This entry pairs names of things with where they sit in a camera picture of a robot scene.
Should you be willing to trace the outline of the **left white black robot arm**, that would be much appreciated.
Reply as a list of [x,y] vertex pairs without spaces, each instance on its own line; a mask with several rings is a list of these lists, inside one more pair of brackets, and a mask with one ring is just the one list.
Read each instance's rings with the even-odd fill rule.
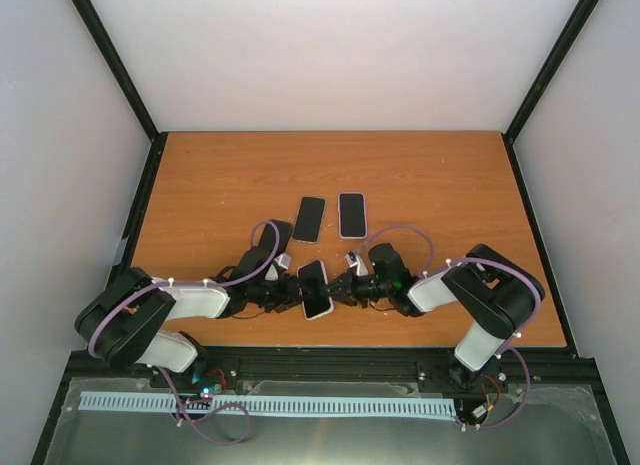
[[187,332],[169,332],[168,321],[224,319],[249,304],[280,313],[302,302],[290,257],[253,246],[236,265],[200,281],[176,282],[148,275],[139,267],[124,271],[77,316],[74,328],[94,358],[112,369],[134,364],[172,371],[186,387],[201,385],[208,363]]

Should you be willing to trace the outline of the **black phone case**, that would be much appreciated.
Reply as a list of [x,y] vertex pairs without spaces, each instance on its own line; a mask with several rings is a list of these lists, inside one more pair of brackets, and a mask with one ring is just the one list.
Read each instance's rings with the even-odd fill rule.
[[286,251],[293,226],[289,222],[277,219],[271,219],[271,222],[275,225],[277,232],[271,225],[265,225],[259,238],[258,246],[271,252],[275,244],[278,244],[276,255],[280,255]]

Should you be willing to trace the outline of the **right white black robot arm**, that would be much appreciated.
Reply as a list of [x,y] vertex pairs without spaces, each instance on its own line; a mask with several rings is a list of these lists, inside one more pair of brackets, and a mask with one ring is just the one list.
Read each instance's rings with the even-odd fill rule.
[[468,390],[480,372],[498,357],[538,313],[545,297],[542,284],[485,244],[432,274],[414,275],[389,243],[368,252],[367,268],[356,252],[348,269],[323,285],[320,293],[348,306],[369,306],[386,299],[406,317],[417,318],[454,302],[472,323],[456,345],[447,371],[450,383]]

